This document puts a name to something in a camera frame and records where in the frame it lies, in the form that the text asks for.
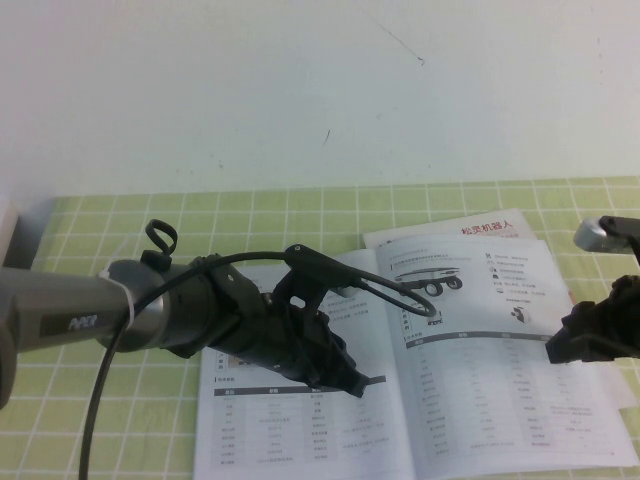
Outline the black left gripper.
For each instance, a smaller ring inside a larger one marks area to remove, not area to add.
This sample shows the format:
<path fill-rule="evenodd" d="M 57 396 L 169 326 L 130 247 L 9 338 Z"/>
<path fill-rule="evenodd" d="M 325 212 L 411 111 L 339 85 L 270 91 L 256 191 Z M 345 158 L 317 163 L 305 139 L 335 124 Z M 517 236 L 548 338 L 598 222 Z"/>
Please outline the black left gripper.
<path fill-rule="evenodd" d="M 328 316 L 275 298 L 219 308 L 218 349 L 311 388 L 362 398 L 370 378 L 357 369 Z"/>

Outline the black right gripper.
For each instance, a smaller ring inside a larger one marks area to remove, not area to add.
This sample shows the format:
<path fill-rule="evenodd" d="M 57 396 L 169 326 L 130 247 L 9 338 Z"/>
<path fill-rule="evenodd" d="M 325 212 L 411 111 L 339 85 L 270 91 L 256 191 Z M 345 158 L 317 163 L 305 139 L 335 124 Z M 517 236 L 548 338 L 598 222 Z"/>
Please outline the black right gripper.
<path fill-rule="evenodd" d="M 545 343 L 552 364 L 638 358 L 639 277 L 620 277 L 607 298 L 575 304 L 561 323 Z"/>

